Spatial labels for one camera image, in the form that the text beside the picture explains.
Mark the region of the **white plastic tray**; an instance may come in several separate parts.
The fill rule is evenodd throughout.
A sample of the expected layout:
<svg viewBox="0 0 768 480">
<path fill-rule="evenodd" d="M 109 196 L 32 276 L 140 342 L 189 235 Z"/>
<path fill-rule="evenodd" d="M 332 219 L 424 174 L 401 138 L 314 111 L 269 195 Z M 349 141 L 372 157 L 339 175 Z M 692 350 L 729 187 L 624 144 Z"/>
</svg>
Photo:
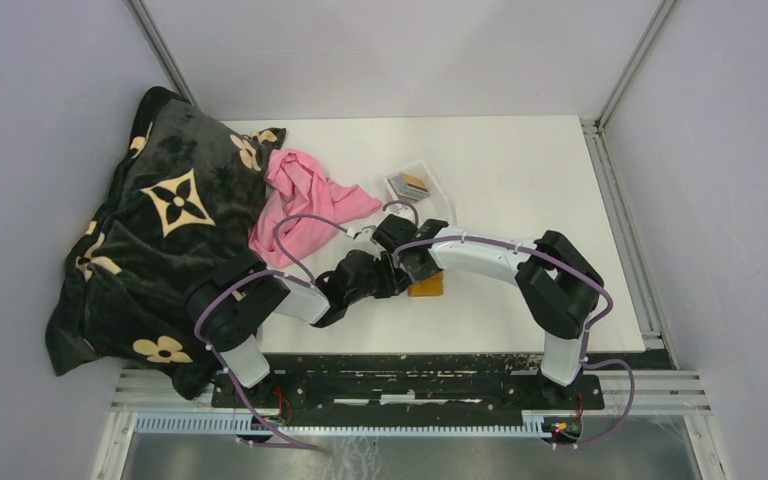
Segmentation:
<svg viewBox="0 0 768 480">
<path fill-rule="evenodd" d="M 455 205 L 441 181 L 424 160 L 412 161 L 382 175 L 392 200 L 413 205 L 421 219 L 436 218 L 453 224 Z"/>
</svg>

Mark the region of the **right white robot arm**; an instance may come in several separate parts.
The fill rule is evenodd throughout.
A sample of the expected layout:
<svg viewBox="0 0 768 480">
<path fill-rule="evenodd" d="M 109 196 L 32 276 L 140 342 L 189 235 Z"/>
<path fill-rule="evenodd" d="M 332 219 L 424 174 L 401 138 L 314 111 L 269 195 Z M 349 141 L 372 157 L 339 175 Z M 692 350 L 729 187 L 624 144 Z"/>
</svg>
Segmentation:
<svg viewBox="0 0 768 480">
<path fill-rule="evenodd" d="M 442 271 L 463 271 L 516 287 L 544 332 L 537 392 L 551 408 L 578 393 L 590 330 L 613 307 L 604 281 L 562 233 L 547 230 L 533 242 L 505 240 L 429 219 L 417 226 L 387 216 L 372 240 L 415 283 Z"/>
</svg>

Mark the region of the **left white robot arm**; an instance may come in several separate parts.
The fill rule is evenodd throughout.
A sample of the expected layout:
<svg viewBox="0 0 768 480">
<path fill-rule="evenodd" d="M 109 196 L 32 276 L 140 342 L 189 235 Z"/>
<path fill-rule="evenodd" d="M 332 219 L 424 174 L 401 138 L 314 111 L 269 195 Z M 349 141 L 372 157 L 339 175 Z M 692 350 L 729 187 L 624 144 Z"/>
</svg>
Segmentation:
<svg viewBox="0 0 768 480">
<path fill-rule="evenodd" d="M 385 252 L 352 250 L 334 269 L 307 282 L 272 270 L 260 256 L 245 251 L 191 284 L 183 299 L 196 337 L 236 378 L 240 398 L 259 407 L 275 391 L 270 365 L 256 340 L 267 320 L 286 316 L 325 328 L 358 301 L 398 296 L 410 285 L 408 274 L 393 266 Z"/>
</svg>

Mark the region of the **stack of credit cards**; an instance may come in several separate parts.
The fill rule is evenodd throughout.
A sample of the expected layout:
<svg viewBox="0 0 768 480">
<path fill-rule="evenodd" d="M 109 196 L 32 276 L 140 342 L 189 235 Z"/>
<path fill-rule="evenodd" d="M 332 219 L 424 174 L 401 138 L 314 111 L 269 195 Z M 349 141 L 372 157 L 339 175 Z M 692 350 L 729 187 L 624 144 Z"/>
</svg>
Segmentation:
<svg viewBox="0 0 768 480">
<path fill-rule="evenodd" d="M 388 177 L 387 183 L 398 200 L 415 203 L 430 196 L 424 181 L 416 176 L 399 173 Z"/>
</svg>

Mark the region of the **yellow leather card holder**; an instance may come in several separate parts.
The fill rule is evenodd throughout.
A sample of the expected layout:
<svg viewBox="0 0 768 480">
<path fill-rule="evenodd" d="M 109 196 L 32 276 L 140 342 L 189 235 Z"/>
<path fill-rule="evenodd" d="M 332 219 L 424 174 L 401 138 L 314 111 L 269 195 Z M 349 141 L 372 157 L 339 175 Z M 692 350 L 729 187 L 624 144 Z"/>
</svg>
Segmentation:
<svg viewBox="0 0 768 480">
<path fill-rule="evenodd" d="M 409 297 L 438 297 L 444 294 L 444 273 L 439 272 L 408 288 Z"/>
</svg>

